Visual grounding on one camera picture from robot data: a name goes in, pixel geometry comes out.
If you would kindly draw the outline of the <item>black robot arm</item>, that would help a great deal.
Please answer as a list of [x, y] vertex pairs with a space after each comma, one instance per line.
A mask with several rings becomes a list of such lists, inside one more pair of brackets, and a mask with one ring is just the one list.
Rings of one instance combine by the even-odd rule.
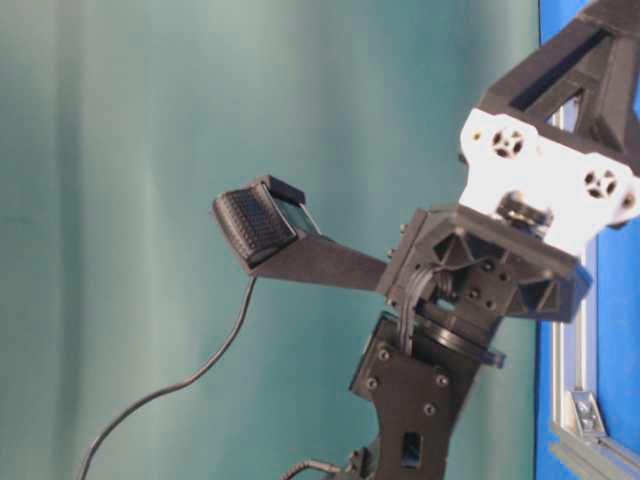
[[377, 287], [389, 310], [351, 388], [379, 433], [350, 478], [442, 478], [501, 321], [574, 318], [586, 245], [639, 214], [638, 77], [638, 3], [595, 1], [470, 112], [458, 202], [415, 212]]

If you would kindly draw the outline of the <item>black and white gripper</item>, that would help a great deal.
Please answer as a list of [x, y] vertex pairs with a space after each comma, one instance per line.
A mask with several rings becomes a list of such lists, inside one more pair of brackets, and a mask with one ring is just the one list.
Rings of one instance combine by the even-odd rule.
[[488, 88], [460, 137], [460, 203], [568, 254], [639, 213], [639, 5], [594, 1]]

